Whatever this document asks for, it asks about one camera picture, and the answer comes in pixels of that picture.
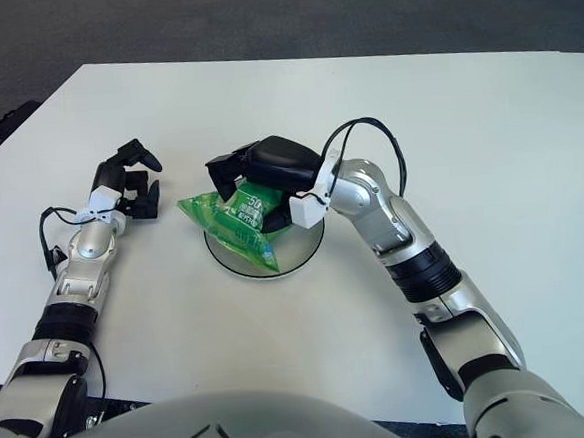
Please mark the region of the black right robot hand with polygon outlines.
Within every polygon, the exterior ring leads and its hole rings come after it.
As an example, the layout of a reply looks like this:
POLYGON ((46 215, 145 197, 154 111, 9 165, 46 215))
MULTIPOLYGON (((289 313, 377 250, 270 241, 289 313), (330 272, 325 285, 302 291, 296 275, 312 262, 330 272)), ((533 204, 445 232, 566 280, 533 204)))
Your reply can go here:
POLYGON ((227 202, 243 177, 280 191, 281 203, 262 222, 262 232, 271 234, 292 224, 289 199, 312 189, 322 158, 312 149, 292 140, 270 135, 263 140, 211 159, 206 168, 221 199, 227 202))

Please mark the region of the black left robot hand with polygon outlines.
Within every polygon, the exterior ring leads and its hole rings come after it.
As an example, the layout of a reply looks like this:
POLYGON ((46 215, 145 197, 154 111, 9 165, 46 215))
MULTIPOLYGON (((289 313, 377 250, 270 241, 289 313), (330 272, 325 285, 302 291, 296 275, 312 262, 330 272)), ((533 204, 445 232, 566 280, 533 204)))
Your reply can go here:
POLYGON ((105 186, 121 193, 116 210, 132 219, 156 219, 160 188, 155 179, 151 184, 146 170, 132 171, 128 167, 144 165, 152 172, 160 173, 162 165, 137 139, 125 143, 109 159, 101 162, 95 173, 91 189, 105 186))

